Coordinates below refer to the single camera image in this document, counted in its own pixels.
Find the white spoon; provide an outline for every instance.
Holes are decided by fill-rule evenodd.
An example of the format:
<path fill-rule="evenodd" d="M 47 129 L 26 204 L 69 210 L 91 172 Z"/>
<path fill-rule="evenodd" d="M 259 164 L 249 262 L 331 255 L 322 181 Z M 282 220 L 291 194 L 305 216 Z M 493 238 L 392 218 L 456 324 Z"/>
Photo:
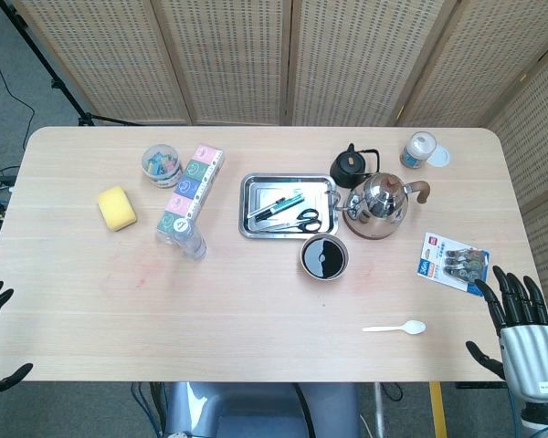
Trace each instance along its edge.
<path fill-rule="evenodd" d="M 419 335 L 424 330 L 427 329 L 427 325 L 422 321 L 406 321 L 406 323 L 402 326 L 398 327 L 365 327 L 362 328 L 362 331 L 395 331 L 395 330 L 403 330 L 408 335 Z"/>

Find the tabletop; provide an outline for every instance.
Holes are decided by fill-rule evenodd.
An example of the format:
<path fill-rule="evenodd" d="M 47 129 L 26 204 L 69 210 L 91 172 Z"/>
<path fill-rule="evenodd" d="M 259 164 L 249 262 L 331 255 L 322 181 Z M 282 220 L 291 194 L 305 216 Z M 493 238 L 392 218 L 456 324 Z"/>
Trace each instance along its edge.
<path fill-rule="evenodd" d="M 500 142 L 484 129 L 429 129 L 451 153 L 444 168 L 398 156 L 418 129 L 302 127 L 44 128 L 26 149 L 0 234 L 0 279 L 15 290 L 0 315 L 0 378 L 24 362 L 30 381 L 490 381 L 465 349 L 500 356 L 482 298 L 416 274 L 425 232 L 484 248 L 491 262 L 537 279 Z M 172 189 L 142 173 L 142 153 L 199 143 L 225 164 L 198 217 L 201 262 L 155 238 Z M 383 240 L 341 223 L 345 274 L 310 278 L 302 241 L 247 239 L 239 186 L 251 172 L 328 173 L 353 142 L 382 170 L 426 180 Z M 109 231 L 98 193 L 121 185 L 138 222 Z M 495 278 L 488 278 L 495 290 Z M 419 336 L 363 333 L 408 319 Z"/>

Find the stainless steel tray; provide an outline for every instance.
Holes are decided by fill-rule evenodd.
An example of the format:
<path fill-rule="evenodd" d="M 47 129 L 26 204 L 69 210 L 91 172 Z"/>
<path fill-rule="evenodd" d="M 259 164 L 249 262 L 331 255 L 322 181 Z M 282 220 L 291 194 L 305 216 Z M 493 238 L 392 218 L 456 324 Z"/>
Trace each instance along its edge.
<path fill-rule="evenodd" d="M 248 219 L 248 214 L 282 197 L 297 192 L 304 194 L 304 201 L 280 212 L 271 219 L 260 221 Z M 308 239 L 319 233 L 334 235 L 338 227 L 338 214 L 333 208 L 336 203 L 335 181 L 319 173 L 250 173 L 241 182 L 239 194 L 239 232 L 250 239 Z M 291 222 L 306 208 L 319 211 L 321 229 L 316 233 L 302 232 L 298 228 L 278 232 L 260 233 L 265 226 Z"/>

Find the yellow sponge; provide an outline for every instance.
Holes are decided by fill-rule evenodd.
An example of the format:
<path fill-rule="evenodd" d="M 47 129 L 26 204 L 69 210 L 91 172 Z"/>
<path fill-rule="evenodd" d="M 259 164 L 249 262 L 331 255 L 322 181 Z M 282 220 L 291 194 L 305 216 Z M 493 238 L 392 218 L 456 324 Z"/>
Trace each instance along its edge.
<path fill-rule="evenodd" d="M 118 231 L 124 226 L 136 222 L 134 213 L 126 192 L 117 185 L 98 195 L 98 204 L 106 225 L 112 231 Z"/>

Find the scissors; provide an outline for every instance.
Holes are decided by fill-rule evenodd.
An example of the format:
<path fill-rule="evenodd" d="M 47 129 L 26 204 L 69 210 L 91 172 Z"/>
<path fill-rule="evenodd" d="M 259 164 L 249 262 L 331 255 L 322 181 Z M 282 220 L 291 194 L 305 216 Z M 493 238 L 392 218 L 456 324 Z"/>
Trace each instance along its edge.
<path fill-rule="evenodd" d="M 298 228 L 303 233 L 316 233 L 321 229 L 322 222 L 319 220 L 319 212 L 314 208 L 307 208 L 302 210 L 296 221 L 285 222 L 284 224 L 276 224 L 271 226 L 265 226 L 258 230 L 259 233 L 274 233 L 278 230 L 287 230 L 289 228 Z"/>

